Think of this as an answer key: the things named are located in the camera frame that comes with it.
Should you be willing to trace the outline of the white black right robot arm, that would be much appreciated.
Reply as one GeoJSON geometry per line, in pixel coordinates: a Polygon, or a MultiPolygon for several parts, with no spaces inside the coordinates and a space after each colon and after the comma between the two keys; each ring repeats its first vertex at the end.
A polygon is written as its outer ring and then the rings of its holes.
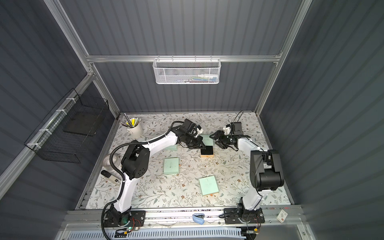
{"type": "Polygon", "coordinates": [[[276,150],[264,150],[251,140],[248,135],[225,135],[217,131],[210,135],[221,149],[233,148],[250,158],[251,186],[241,197],[236,208],[225,208],[219,217],[227,225],[257,224],[265,222],[260,204],[264,197],[284,185],[284,173],[281,158],[276,150]]]}

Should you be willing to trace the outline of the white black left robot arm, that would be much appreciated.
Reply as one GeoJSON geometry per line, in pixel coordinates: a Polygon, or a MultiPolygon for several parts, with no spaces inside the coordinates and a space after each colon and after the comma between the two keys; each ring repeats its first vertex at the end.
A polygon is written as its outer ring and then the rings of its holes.
{"type": "Polygon", "coordinates": [[[136,140],[122,144],[116,147],[110,154],[110,164],[113,169],[122,177],[122,182],[119,188],[119,195],[117,198],[107,203],[101,215],[101,229],[105,239],[109,240],[105,230],[106,220],[108,216],[110,220],[115,221],[115,225],[123,227],[131,221],[131,209],[133,193],[139,179],[147,172],[149,160],[155,153],[163,149],[179,144],[185,143],[188,149],[205,149],[206,145],[203,143],[203,137],[192,136],[189,133],[176,135],[173,132],[163,134],[155,139],[146,142],[138,142],[136,140]],[[113,163],[113,156],[117,150],[127,147],[127,151],[122,159],[122,167],[119,169],[113,163]]]}

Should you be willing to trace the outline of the mint green drawer jewelry box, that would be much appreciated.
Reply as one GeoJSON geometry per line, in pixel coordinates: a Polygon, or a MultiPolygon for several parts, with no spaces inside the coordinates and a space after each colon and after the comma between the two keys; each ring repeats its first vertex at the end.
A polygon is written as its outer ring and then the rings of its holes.
{"type": "Polygon", "coordinates": [[[179,174],[179,158],[166,158],[164,160],[164,174],[177,175],[179,174]]]}
{"type": "Polygon", "coordinates": [[[199,179],[201,192],[203,196],[216,194],[219,192],[219,187],[215,176],[209,176],[199,179]]]}

